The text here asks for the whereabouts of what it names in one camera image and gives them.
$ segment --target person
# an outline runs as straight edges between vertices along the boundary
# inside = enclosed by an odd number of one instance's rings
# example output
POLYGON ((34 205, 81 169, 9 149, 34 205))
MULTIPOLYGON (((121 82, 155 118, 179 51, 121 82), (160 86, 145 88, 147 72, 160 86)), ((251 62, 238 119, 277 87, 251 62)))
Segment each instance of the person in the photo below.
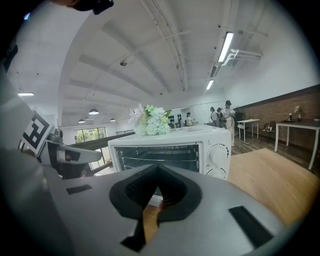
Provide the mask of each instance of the person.
POLYGON ((192 117, 190 112, 186 113, 185 122, 186 122, 186 126, 192 126, 192 117))
POLYGON ((225 128, 231 133, 231 145, 235 145, 235 121, 234 116, 236 112, 231 108, 230 100, 225 102, 225 108, 223 110, 223 118, 226 120, 225 128))
POLYGON ((219 126, 218 127, 223 128, 224 127, 224 122, 222 121, 222 118, 224 117, 224 115, 221 113, 221 110, 222 110, 222 108, 218 107, 218 109, 216 111, 217 111, 218 120, 219 120, 219 126))
POLYGON ((213 122, 213 126, 220 127, 218 112, 215 111, 215 108, 213 106, 210 108, 210 111, 211 111, 211 116, 210 117, 211 117, 211 120, 213 122))

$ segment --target window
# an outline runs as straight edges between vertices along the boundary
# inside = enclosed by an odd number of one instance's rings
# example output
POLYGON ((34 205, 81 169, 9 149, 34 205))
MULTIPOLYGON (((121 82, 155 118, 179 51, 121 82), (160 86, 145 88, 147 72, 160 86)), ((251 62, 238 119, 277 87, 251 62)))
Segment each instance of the window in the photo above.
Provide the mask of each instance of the window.
POLYGON ((110 157, 110 154, 109 154, 109 149, 108 147, 104 147, 104 148, 99 148, 99 149, 96 149, 95 151, 99 151, 101 154, 101 159, 99 161, 96 161, 96 162, 90 162, 89 163, 89 166, 91 168, 91 170, 94 170, 100 166, 103 166, 105 164, 108 164, 111 162, 111 157, 110 157))
POLYGON ((89 142, 107 137, 105 127, 81 129, 74 132, 75 143, 89 142))

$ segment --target white toaster oven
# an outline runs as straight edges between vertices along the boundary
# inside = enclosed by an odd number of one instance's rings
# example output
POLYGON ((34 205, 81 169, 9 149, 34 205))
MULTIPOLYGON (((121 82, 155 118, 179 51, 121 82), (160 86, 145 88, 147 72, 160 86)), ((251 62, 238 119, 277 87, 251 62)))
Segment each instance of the white toaster oven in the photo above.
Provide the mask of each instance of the white toaster oven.
MULTIPOLYGON (((118 172, 146 164, 163 164, 226 180, 231 134, 224 128, 199 125, 171 129, 163 135, 142 137, 133 134, 113 139, 108 142, 108 148, 113 167, 118 172)), ((159 188, 155 195, 161 195, 159 188)))

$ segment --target tree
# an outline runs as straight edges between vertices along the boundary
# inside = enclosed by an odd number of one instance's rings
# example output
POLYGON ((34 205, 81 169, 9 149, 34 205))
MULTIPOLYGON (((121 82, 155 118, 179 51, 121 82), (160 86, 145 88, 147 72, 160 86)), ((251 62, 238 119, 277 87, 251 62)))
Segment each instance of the tree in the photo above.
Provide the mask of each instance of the tree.
POLYGON ((84 141, 89 141, 91 136, 88 130, 78 130, 76 134, 76 143, 81 143, 84 141))
POLYGON ((98 129, 96 128, 93 132, 92 132, 92 140, 97 140, 99 139, 99 133, 98 133, 98 129))

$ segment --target oven knob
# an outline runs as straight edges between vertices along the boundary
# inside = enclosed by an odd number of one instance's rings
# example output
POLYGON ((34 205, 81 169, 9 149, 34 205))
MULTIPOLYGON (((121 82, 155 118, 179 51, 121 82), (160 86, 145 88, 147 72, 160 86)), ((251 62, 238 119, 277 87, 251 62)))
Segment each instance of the oven knob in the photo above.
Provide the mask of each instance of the oven knob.
POLYGON ((228 151, 223 146, 214 146, 209 153, 211 161, 219 166, 223 164, 228 158, 228 151))

